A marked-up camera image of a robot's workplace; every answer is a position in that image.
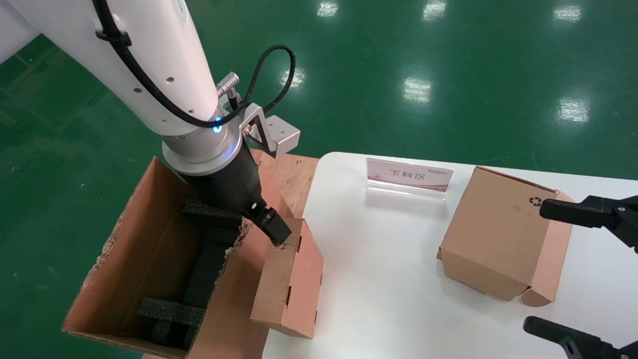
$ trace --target metal connector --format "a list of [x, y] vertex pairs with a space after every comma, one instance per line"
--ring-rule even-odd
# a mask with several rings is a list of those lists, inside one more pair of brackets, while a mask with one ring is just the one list
[[239, 83], [239, 76], [236, 73], [230, 72], [217, 84], [217, 97], [222, 97], [227, 93], [231, 93], [229, 97], [234, 97], [235, 87]]

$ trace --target folded cardboard box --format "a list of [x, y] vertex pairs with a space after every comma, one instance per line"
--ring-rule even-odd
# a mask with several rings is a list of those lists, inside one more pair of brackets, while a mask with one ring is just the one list
[[[260, 168], [262, 196], [283, 218], [292, 217], [278, 186]], [[189, 350], [150, 341], [155, 320], [136, 313], [143, 297], [178, 302], [200, 249], [201, 228], [181, 213], [195, 198], [153, 158], [124, 208], [102, 254], [82, 284], [63, 331], [166, 358], [261, 358], [268, 328], [250, 320], [271, 242], [244, 221], [234, 245], [222, 251], [198, 332]]]
[[571, 198], [476, 167], [437, 258], [445, 275], [499, 299], [521, 296], [541, 307], [554, 301], [572, 225], [542, 218], [545, 199]]
[[250, 318], [286, 335], [312, 339], [323, 257], [305, 220], [286, 223], [292, 234], [266, 257]]

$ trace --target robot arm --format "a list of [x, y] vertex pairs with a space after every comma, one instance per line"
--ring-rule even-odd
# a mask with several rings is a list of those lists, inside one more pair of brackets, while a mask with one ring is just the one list
[[[282, 244], [290, 234], [261, 196], [257, 167], [245, 138], [277, 157], [296, 147], [299, 130], [265, 113], [285, 95], [295, 59], [284, 46], [258, 62], [243, 102], [239, 78], [218, 85], [211, 76], [184, 0], [8, 0], [32, 25], [89, 70], [162, 138], [169, 165], [216, 208], [242, 213]], [[265, 57], [286, 50], [288, 82], [264, 108], [250, 95]], [[231, 112], [224, 109], [228, 98]]]

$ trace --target cardboard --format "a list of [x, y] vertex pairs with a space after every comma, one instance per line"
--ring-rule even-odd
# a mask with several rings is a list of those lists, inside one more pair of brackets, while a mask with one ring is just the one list
[[250, 319], [292, 337], [312, 339], [323, 257], [305, 220], [286, 223], [292, 234], [266, 258]]
[[538, 214], [561, 192], [476, 167], [437, 255], [445, 275], [505, 301], [532, 307], [556, 298], [572, 225]]
[[[283, 218], [292, 212], [266, 169], [259, 169], [262, 197]], [[266, 235], [248, 221], [225, 254], [193, 345], [187, 352], [146, 340], [154, 321], [135, 314], [143, 296], [179, 301], [188, 283], [202, 233], [181, 214], [195, 198], [157, 158], [137, 185], [102, 254], [87, 275], [62, 330], [166, 358], [260, 358], [268, 328], [250, 314], [266, 255]]]

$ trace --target open cardboard box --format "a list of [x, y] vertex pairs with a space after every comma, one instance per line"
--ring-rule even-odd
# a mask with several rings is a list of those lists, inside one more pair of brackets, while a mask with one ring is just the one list
[[[266, 169], [262, 196], [283, 218], [292, 212]], [[102, 254], [87, 275], [63, 331], [167, 358], [261, 358], [268, 328], [251, 322], [263, 264], [272, 248], [244, 221], [187, 352], [147, 340], [154, 321], [136, 314], [144, 296], [179, 301], [202, 246], [202, 233], [181, 210], [190, 187], [157, 158], [137, 185]]]
[[551, 188], [476, 167], [437, 258], [445, 275], [532, 307], [556, 298], [572, 225], [542, 218], [545, 199], [571, 198]]

